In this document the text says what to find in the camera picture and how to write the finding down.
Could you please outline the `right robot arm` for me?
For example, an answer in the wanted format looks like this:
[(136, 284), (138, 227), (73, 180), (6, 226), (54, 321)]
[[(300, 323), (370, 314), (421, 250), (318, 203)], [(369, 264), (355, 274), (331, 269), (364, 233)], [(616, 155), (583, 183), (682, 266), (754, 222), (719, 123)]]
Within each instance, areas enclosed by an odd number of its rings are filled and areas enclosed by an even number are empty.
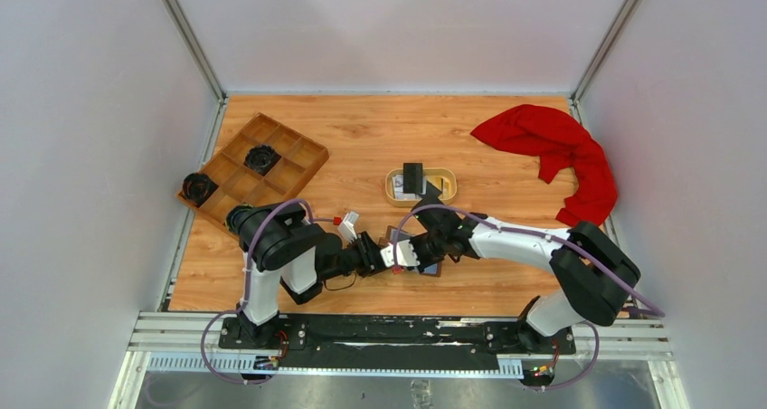
[(539, 352), (553, 335), (587, 321), (608, 327), (640, 281), (638, 266), (596, 224), (543, 229), (504, 223), (486, 214), (424, 198), (411, 211), (425, 232), (398, 243), (396, 261), (415, 267), (450, 257), (498, 259), (551, 273), (558, 291), (531, 300), (517, 319), (516, 339)]

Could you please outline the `beige oval tray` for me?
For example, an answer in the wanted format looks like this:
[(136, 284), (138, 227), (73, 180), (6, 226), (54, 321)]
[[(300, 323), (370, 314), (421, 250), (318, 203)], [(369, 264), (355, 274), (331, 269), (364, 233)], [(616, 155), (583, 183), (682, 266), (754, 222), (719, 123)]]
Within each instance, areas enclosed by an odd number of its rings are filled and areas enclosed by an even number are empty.
[[(444, 204), (450, 204), (454, 200), (458, 193), (458, 182), (452, 171), (447, 168), (426, 167), (423, 169), (423, 174), (426, 178), (426, 182), (428, 182), (427, 192), (432, 191), (433, 193), (438, 193), (438, 198)], [(392, 178), (395, 175), (402, 175), (402, 168), (390, 171), (383, 183), (385, 196), (390, 205), (401, 208), (413, 207), (422, 200), (421, 197), (420, 200), (395, 201), (392, 195)]]

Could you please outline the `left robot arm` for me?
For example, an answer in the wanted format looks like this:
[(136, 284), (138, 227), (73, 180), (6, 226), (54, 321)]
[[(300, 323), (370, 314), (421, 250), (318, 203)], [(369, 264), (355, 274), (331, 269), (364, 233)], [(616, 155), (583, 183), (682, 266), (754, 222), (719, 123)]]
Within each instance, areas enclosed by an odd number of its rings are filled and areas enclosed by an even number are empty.
[(279, 289), (298, 305), (320, 294), (339, 276), (373, 276), (386, 269), (381, 247), (366, 233), (350, 240), (325, 231), (308, 203), (236, 205), (225, 226), (243, 253), (244, 292), (236, 308), (242, 336), (253, 347), (269, 347), (278, 332)]

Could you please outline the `brown leather card holder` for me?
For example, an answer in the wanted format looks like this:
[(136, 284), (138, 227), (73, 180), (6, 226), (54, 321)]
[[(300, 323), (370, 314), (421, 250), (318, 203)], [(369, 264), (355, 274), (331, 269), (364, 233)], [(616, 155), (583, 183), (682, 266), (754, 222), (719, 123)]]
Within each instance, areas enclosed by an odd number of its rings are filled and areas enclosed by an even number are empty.
[[(385, 231), (385, 235), (379, 239), (380, 246), (387, 246), (388, 244), (411, 238), (412, 235), (406, 231), (396, 232), (396, 227), (389, 225)], [(406, 271), (416, 272), (422, 276), (439, 277), (441, 272), (441, 262), (435, 262), (425, 267), (407, 267)]]

